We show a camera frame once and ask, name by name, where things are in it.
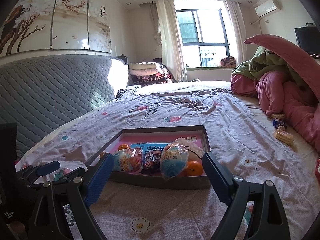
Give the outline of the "orange mandarin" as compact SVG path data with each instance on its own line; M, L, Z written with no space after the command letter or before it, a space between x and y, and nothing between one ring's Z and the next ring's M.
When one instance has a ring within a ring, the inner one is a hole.
M119 145L118 150L120 151L120 150L125 150L128 148L130 148L130 146L128 144L121 144L121 145Z
M189 161L187 168L184 170L184 174L188 177L201 176L203 174L202 164L198 161Z

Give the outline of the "blue cookie snack packet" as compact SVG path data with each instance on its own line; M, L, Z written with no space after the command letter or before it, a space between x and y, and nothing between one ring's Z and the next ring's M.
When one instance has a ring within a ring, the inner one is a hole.
M161 153L162 151L160 149L156 149L143 154L142 174L153 174L160 171Z

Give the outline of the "cream drawstring pouch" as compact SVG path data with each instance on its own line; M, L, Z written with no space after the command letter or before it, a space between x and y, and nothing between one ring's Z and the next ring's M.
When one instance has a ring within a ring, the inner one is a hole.
M183 145L188 150L188 161L201 161L204 150L197 146L193 141L184 138L178 138L176 143Z

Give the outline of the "red blue egg toy pack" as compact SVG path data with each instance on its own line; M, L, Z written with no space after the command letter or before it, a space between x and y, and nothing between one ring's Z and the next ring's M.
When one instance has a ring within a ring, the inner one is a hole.
M178 143L165 146L161 153L160 170L164 180L169 180L182 173L187 167L189 153L187 148Z

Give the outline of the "floral bed sheet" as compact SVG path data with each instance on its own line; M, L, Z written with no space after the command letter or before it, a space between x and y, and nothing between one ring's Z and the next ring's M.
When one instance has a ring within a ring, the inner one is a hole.
M275 183L291 238L303 238L319 213L317 151L298 133L293 146L281 143L257 99L235 95L221 81L127 91L50 133L16 169L57 160L60 169L47 176L53 180L83 167L122 129L196 125L204 126L210 149L232 174ZM161 190L108 182L91 210L108 239L210 239L226 206L213 189Z

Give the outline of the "small blue snack packet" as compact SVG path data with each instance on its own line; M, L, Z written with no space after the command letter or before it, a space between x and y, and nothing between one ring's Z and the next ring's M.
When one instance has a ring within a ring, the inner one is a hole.
M286 126L284 120L281 120L278 118L273 119L273 126L275 127L276 130L280 129L280 130L285 131L287 129L287 126Z

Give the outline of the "stack of folded blankets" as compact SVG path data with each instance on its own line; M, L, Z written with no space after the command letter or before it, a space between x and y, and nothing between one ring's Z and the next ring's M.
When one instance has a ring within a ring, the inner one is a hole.
M130 62L129 73L134 85L148 86L173 82L167 67L157 62Z

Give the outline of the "pink quilt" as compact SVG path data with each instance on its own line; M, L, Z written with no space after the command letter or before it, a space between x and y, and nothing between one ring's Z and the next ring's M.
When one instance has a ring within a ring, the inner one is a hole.
M284 59L307 83L299 87L288 74L270 71L258 81L231 77L235 94L256 97L267 116L285 114L287 123L319 150L319 64L303 49L276 35L258 34L245 44L262 46Z

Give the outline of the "left cream curtain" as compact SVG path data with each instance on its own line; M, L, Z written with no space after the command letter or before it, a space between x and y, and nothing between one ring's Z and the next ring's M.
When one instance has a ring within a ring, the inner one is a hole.
M187 80L187 68L183 61L182 38L178 25L174 0L156 1L162 40L162 63L177 82Z

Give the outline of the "green blanket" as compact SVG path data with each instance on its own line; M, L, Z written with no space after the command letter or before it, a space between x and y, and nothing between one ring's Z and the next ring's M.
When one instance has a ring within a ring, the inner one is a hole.
M259 46L255 55L246 62L239 64L232 72L232 77L239 75L250 81L258 81L264 74L270 71L281 71L288 74L299 87L306 87L307 83L298 73L280 56L274 52Z

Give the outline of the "black television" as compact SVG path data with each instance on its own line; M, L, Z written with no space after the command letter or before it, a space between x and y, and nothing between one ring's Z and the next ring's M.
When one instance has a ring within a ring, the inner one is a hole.
M295 28L295 33L300 48L311 55L319 55L320 33L317 27Z

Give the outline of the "right cream curtain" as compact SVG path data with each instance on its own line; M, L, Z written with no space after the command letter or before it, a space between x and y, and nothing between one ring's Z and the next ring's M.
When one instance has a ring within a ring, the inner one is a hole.
M234 29L237 63L241 64L246 61L247 48L244 41L247 37L244 18L240 9L240 3L231 0L225 0L225 4Z

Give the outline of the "white air conditioner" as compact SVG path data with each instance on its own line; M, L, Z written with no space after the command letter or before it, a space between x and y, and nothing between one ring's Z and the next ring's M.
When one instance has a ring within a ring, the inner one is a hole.
M276 10L280 10L280 6L276 0L268 0L255 8L258 17L263 17Z

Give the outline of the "floral wall painting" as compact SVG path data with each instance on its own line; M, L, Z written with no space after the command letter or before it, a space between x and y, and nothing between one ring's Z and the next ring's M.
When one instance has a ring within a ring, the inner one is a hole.
M1 56L43 49L111 53L107 0L19 0L1 27Z

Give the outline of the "window with dark frame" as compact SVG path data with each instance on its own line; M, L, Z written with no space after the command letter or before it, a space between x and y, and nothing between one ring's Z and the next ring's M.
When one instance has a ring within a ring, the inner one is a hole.
M220 67L230 55L222 0L174 0L187 68Z

